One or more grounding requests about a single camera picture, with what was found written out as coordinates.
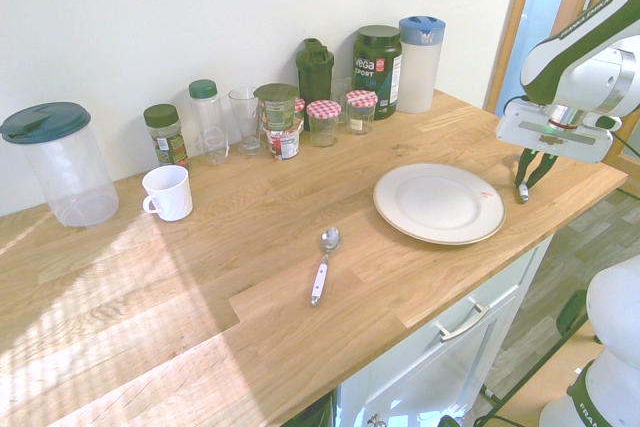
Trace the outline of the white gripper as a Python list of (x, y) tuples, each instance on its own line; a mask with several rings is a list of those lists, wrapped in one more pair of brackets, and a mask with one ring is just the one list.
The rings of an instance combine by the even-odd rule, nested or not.
[(544, 153), (526, 181), (526, 186), (532, 188), (553, 167), (556, 156), (587, 163), (603, 160), (613, 143), (613, 130), (612, 116), (516, 100), (507, 106), (496, 135), (503, 142), (525, 148), (518, 160), (516, 184), (524, 182), (537, 151)]

